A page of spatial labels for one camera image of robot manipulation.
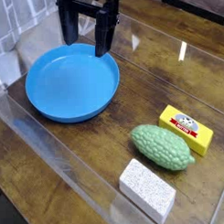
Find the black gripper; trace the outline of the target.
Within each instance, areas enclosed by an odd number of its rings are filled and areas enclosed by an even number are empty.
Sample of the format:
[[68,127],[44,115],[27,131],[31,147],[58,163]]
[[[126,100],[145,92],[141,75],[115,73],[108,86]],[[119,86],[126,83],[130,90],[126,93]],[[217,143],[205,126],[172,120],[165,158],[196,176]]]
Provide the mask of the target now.
[[96,17],[95,56],[102,57],[110,51],[114,29],[119,21],[120,0],[56,0],[63,38],[67,45],[78,40],[79,14]]

